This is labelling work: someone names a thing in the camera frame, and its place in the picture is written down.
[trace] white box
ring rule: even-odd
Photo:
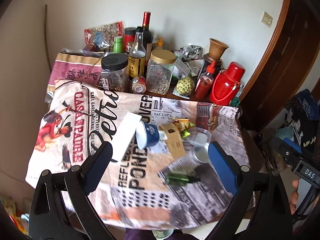
[[[119,125],[116,134],[114,135],[112,145],[112,158],[118,162],[122,161],[132,137],[135,135],[136,128],[142,116],[127,112],[121,124]]]

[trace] black bottle cap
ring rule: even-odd
[[[136,29],[137,33],[142,33],[143,32],[143,27],[142,26],[138,26]]]
[[[130,35],[135,36],[136,35],[136,29],[135,27],[128,27],[124,29],[124,35]]]

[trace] gold jar lid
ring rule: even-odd
[[[176,55],[166,49],[155,49],[151,52],[150,59],[160,64],[172,64],[176,61]]]

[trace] red wine bottle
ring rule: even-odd
[[[152,40],[153,36],[151,31],[149,31],[149,24],[150,24],[150,12],[144,12],[143,15],[143,22],[142,22],[142,27],[143,27],[143,47],[146,49],[146,66],[148,65],[148,61],[150,59],[151,55],[151,49],[152,49]]]

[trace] brown clay cup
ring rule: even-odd
[[[227,44],[211,38],[209,56],[215,60],[219,60],[227,48],[229,48]]]

